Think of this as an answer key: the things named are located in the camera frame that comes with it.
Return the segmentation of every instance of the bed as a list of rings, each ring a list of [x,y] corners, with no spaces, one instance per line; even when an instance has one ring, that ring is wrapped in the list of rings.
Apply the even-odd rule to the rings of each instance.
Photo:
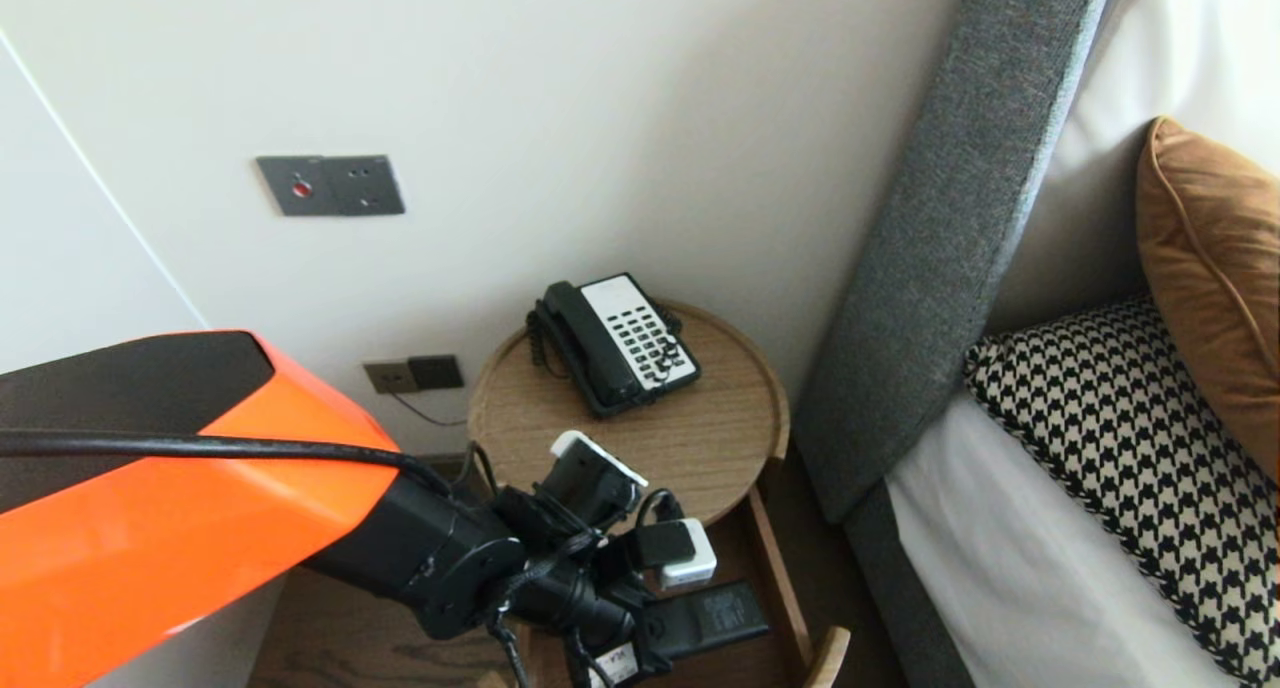
[[[1153,116],[1280,174],[1276,45],[1280,0],[964,0],[795,419],[911,684],[1280,683],[1224,669],[1158,556],[979,405],[965,364],[979,338],[1149,290],[1133,206]],[[1275,486],[1249,480],[1275,618]]]

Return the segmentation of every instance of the black telephone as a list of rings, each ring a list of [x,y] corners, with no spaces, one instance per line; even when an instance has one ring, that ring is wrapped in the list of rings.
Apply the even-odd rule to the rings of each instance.
[[[535,364],[552,341],[591,413],[605,418],[652,404],[701,375],[680,322],[659,308],[630,272],[585,286],[553,283],[527,318]]]

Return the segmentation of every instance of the houndstooth pillow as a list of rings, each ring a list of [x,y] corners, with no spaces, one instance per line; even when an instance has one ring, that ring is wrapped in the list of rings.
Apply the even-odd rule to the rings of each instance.
[[[984,338],[965,379],[1222,670],[1280,683],[1276,486],[1197,391],[1151,297]]]

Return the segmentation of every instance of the gray upholstered headboard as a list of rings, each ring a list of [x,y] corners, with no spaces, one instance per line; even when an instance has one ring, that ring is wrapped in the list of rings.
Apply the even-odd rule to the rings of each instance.
[[[829,520],[960,380],[1018,246],[1106,0],[964,0],[795,419]]]

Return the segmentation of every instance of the brown cushion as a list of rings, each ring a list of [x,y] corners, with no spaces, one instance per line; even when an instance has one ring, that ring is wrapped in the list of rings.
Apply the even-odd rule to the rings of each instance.
[[[1196,386],[1262,471],[1280,442],[1280,182],[1157,118],[1138,161],[1138,247]]]

